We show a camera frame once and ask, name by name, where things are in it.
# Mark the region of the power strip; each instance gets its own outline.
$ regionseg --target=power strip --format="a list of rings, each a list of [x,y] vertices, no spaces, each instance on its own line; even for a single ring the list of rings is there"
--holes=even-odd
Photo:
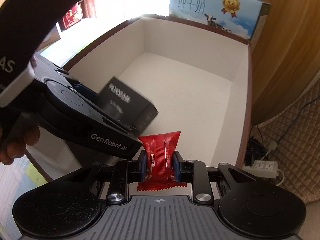
[[[254,176],[275,179],[278,176],[278,163],[274,161],[255,160],[252,167],[243,166],[242,169]]]

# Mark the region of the red package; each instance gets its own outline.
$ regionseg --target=red package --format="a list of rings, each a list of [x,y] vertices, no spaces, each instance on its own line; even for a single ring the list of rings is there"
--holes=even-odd
[[[186,187],[187,183],[175,181],[171,167],[172,155],[181,132],[171,132],[138,137],[147,152],[147,174],[137,190],[160,190],[175,186]]]

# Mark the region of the grey ribbed plate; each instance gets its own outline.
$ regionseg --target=grey ribbed plate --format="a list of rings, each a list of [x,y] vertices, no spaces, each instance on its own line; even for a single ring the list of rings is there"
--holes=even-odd
[[[70,240],[245,240],[226,228],[212,208],[193,204],[188,196],[132,196],[110,206],[90,229]],[[288,240],[299,239],[296,236]]]

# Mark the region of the human hand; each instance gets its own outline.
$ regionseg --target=human hand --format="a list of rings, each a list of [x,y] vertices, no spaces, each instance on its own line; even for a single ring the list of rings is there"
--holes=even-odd
[[[0,138],[2,136],[2,127],[0,126]],[[23,138],[18,138],[8,143],[5,150],[0,150],[0,163],[10,165],[13,163],[14,158],[20,158],[25,155],[27,151],[27,144],[29,146],[35,145],[40,138],[39,127],[30,127],[25,133]]]

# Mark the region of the gold medal with red ribbon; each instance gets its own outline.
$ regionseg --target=gold medal with red ribbon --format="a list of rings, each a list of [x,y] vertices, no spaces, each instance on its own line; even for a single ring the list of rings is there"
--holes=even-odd
[[[240,9],[239,0],[222,0],[223,9],[221,12],[223,14],[229,12],[231,13],[231,17],[237,17],[236,12]]]

